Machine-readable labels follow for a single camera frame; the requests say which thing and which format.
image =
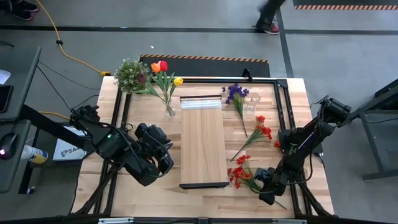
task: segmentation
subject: orange striped tape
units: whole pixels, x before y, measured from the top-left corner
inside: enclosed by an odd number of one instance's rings
[[[300,5],[294,6],[296,9],[306,9],[306,10],[397,10],[398,6],[339,6],[339,5]]]
[[[255,58],[229,58],[229,57],[209,57],[209,56],[189,56],[189,55],[161,55],[161,54],[143,54],[143,57],[154,57],[154,58],[184,58],[184,59],[202,59],[202,60],[229,60],[236,62],[262,62],[268,63],[268,60],[261,60]]]

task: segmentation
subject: computer mouse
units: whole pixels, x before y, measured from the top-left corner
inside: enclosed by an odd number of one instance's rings
[[[0,159],[11,159],[16,151],[16,133],[7,133],[0,139]]]

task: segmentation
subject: gray floor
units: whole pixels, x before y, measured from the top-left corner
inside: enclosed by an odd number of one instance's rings
[[[250,28],[259,15],[257,7],[261,0],[42,0],[42,3],[55,23],[64,26]],[[286,29],[398,30],[397,11],[298,11],[291,0],[281,9]],[[0,24],[50,25],[42,11],[28,23],[3,14]],[[115,70],[122,59],[138,58],[140,54],[182,54],[268,59],[272,77],[287,76],[278,35],[71,31],[60,35],[70,55],[100,70]],[[43,48],[41,62],[81,84],[99,88],[101,77],[64,57],[55,37],[53,31],[0,30],[1,40],[21,48],[39,45]],[[311,102],[328,94],[357,108],[398,77],[395,35],[287,35],[286,39],[294,77],[304,78]],[[46,68],[44,72],[70,106],[98,93],[69,83]],[[87,103],[95,102],[93,98]],[[37,110],[69,114],[40,72],[35,74],[27,104]],[[397,223],[398,178],[362,181],[363,174],[377,171],[362,124],[355,121],[336,130],[325,140],[323,149],[335,213],[345,218]],[[14,191],[0,195],[0,220],[67,214],[77,173],[78,169],[42,170],[36,175],[35,194],[15,197]]]

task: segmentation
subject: shoe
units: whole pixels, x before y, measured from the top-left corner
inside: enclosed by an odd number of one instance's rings
[[[16,3],[20,9],[28,10],[29,12],[37,12],[39,8],[32,3],[25,2],[24,0]]]
[[[30,13],[28,10],[13,9],[11,14],[22,19],[23,21],[29,21],[32,19],[32,13]]]
[[[266,32],[267,34],[279,34],[279,28],[275,22],[271,24],[271,26],[268,25],[256,25],[256,28],[258,30],[261,30],[263,32]]]

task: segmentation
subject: wooden table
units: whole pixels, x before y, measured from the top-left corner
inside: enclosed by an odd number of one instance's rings
[[[98,112],[102,122],[110,123],[113,114],[114,102],[117,93],[117,86],[113,83],[113,77],[104,77],[101,92],[98,98]],[[287,79],[289,84],[290,99],[294,112],[295,124],[297,127],[304,126],[311,119],[311,112],[308,104],[307,93],[304,81],[301,78]],[[190,95],[216,95],[221,93],[222,83],[184,83],[176,88],[172,97],[173,106],[177,115],[172,118],[165,116],[162,102],[149,95],[133,95],[129,109],[127,122],[135,128],[139,123],[156,124],[174,142],[170,149],[170,155],[174,160],[173,169],[163,178],[156,180],[153,184],[143,187],[124,169],[118,175],[116,191],[113,200],[112,216],[129,217],[213,217],[213,218],[293,218],[294,211],[289,187],[285,194],[276,197],[286,209],[278,204],[272,206],[258,199],[258,195],[249,189],[241,187],[235,189],[233,185],[223,189],[195,189],[183,190],[178,185],[181,180],[181,111],[180,96]],[[257,105],[256,115],[266,117],[265,125],[272,129],[272,137],[277,139],[277,131],[280,129],[278,114],[276,110],[275,93],[272,85],[269,84],[241,84],[250,91],[249,96],[258,93],[261,101]],[[285,109],[283,91],[280,90],[282,104]],[[121,115],[125,96],[122,97],[119,112],[118,125],[121,122]],[[234,154],[246,142],[244,131],[237,113],[233,106],[223,103],[223,124],[228,167],[237,167],[235,162],[229,162]],[[248,134],[254,129],[254,115],[244,115]],[[285,123],[289,128],[289,121],[285,117]],[[280,161],[281,152],[273,145],[273,141],[255,143],[246,149],[246,154],[252,156],[250,165],[252,168],[276,167]],[[308,181],[308,187],[316,196],[324,208],[333,213],[328,184],[322,163],[314,157],[313,176]],[[98,185],[103,160],[96,154],[83,161],[76,200],[73,210],[78,210],[90,197]],[[309,158],[305,164],[305,172],[309,174]],[[298,190],[300,208],[304,211],[302,194]],[[106,193],[103,197],[103,207],[106,203]]]

